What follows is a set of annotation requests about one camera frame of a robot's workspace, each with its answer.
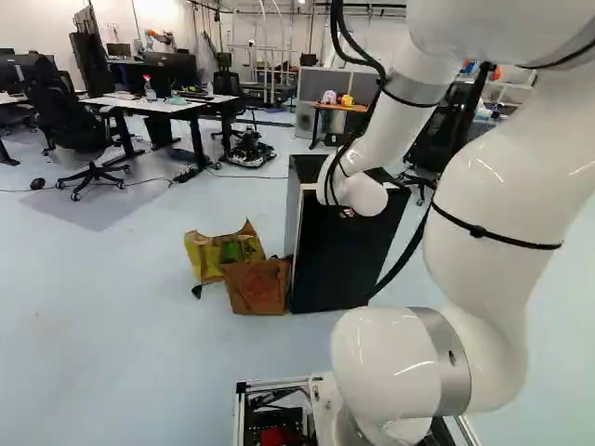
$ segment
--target keyboard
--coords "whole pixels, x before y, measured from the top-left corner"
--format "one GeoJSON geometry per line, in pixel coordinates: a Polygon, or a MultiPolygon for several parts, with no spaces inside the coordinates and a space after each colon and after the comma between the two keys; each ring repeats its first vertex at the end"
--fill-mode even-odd
{"type": "Polygon", "coordinates": [[[178,96],[181,98],[190,98],[190,99],[204,99],[208,96],[208,94],[204,92],[197,92],[197,91],[179,91],[178,96]]]}
{"type": "Polygon", "coordinates": [[[131,95],[125,91],[116,91],[115,93],[106,93],[103,96],[107,96],[108,98],[116,98],[116,99],[126,99],[126,100],[133,100],[136,99],[134,95],[131,95]]]}

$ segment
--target white desk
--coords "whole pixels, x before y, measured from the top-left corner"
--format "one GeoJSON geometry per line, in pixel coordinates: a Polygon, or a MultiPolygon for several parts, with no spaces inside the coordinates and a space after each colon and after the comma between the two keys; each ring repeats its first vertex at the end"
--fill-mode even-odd
{"type": "MultiPolygon", "coordinates": [[[[193,149],[193,159],[195,160],[196,164],[199,167],[206,167],[210,164],[210,161],[205,156],[205,152],[203,150],[203,142],[201,138],[200,128],[198,126],[198,119],[200,117],[200,108],[204,107],[205,109],[212,110],[212,106],[220,106],[225,102],[232,101],[237,99],[234,96],[215,96],[213,100],[210,101],[188,101],[186,105],[173,105],[164,103],[162,99],[157,100],[155,102],[149,102],[145,98],[141,99],[120,99],[120,98],[110,98],[110,97],[101,97],[101,98],[90,98],[90,99],[81,99],[81,102],[84,104],[89,105],[98,105],[98,106],[114,106],[116,108],[120,108],[123,110],[131,111],[135,114],[140,114],[143,116],[148,117],[157,117],[158,119],[178,119],[187,121],[190,125],[190,130],[192,134],[192,149],[193,149]]],[[[222,129],[223,129],[223,145],[224,147],[230,145],[230,134],[231,134],[231,117],[228,116],[227,110],[222,111],[222,129]]],[[[123,140],[123,145],[125,146],[125,155],[132,156],[131,146],[132,144],[129,142],[130,136],[128,135],[126,122],[124,121],[124,117],[118,118],[120,122],[118,123],[118,127],[120,129],[120,136],[123,140]]]]}
{"type": "Polygon", "coordinates": [[[28,101],[25,95],[10,96],[6,93],[0,93],[0,105],[25,104],[28,101]]]}
{"type": "Polygon", "coordinates": [[[229,102],[230,100],[238,99],[237,96],[226,96],[226,95],[213,95],[213,99],[204,100],[203,98],[185,98],[189,102],[197,102],[201,104],[222,104],[223,102],[229,102]]]}
{"type": "Polygon", "coordinates": [[[185,112],[191,109],[197,109],[205,105],[204,102],[192,102],[187,105],[173,105],[165,104],[162,100],[149,102],[146,99],[119,99],[105,96],[101,98],[81,99],[81,102],[85,104],[95,104],[103,106],[111,105],[114,107],[119,107],[121,109],[139,112],[139,114],[142,114],[142,112],[173,114],[178,112],[185,112]]]}
{"type": "MultiPolygon", "coordinates": [[[[86,93],[86,90],[74,90],[76,96],[81,96],[86,93]]],[[[25,95],[10,96],[8,93],[0,93],[0,106],[2,105],[15,105],[15,104],[26,104],[29,102],[25,95]]]]}

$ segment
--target wall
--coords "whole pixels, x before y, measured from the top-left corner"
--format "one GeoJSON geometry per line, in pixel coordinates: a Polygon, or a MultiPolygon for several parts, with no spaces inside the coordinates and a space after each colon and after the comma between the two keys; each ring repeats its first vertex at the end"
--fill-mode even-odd
{"type": "MultiPolygon", "coordinates": [[[[248,45],[250,39],[255,39],[257,45],[265,45],[265,27],[261,15],[246,14],[222,14],[222,37],[224,49],[227,44],[248,45]]],[[[390,66],[392,52],[395,48],[395,39],[406,32],[403,19],[398,18],[372,18],[347,17],[348,27],[356,41],[363,46],[372,56],[380,59],[390,66]]],[[[310,16],[294,16],[293,29],[291,19],[283,15],[283,24],[277,14],[267,13],[266,15],[266,45],[282,47],[282,29],[284,30],[285,48],[289,43],[294,51],[292,62],[298,63],[299,55],[303,53],[314,53],[318,59],[324,59],[332,47],[328,17],[315,16],[310,39],[310,16]]],[[[218,47],[218,28],[212,27],[212,38],[218,47]]],[[[274,61],[280,63],[281,56],[278,55],[274,61]]],[[[249,62],[245,50],[237,48],[233,51],[234,69],[242,74],[241,66],[249,62]]]]}
{"type": "MultiPolygon", "coordinates": [[[[178,47],[195,48],[192,6],[188,2],[134,1],[143,40],[145,29],[168,30],[176,36],[178,47]]],[[[75,31],[74,13],[87,4],[86,0],[0,0],[0,46],[14,47],[18,53],[34,49],[53,54],[58,67],[71,73],[77,87],[84,87],[68,34],[75,31]]],[[[132,44],[138,37],[132,0],[95,0],[93,7],[104,44],[132,44]]],[[[161,44],[154,45],[155,51],[163,48],[161,44]]]]}
{"type": "Polygon", "coordinates": [[[74,31],[74,12],[83,7],[83,0],[0,0],[0,46],[14,47],[17,53],[34,49],[54,54],[58,66],[81,86],[68,33],[74,31]]]}

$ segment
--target brown paper bag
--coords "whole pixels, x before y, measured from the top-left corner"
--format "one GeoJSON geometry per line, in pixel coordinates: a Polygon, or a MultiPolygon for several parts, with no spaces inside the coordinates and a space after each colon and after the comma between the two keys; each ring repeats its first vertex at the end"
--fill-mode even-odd
{"type": "Polygon", "coordinates": [[[289,267],[285,258],[222,265],[231,310],[237,314],[284,314],[289,267]]]}
{"type": "Polygon", "coordinates": [[[197,230],[184,235],[184,245],[199,283],[223,280],[221,265],[264,260],[264,250],[250,221],[233,234],[207,237],[197,230]]]}

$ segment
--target yellow object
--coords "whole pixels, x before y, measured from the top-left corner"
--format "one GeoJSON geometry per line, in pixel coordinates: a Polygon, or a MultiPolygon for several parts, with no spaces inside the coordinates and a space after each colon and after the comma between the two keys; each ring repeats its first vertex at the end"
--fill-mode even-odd
{"type": "Polygon", "coordinates": [[[353,105],[353,97],[350,95],[343,95],[341,98],[341,105],[344,107],[350,107],[353,105]]]}
{"type": "Polygon", "coordinates": [[[221,264],[264,260],[264,250],[248,220],[233,234],[207,237],[197,230],[184,235],[184,245],[199,283],[223,280],[221,264]]]}

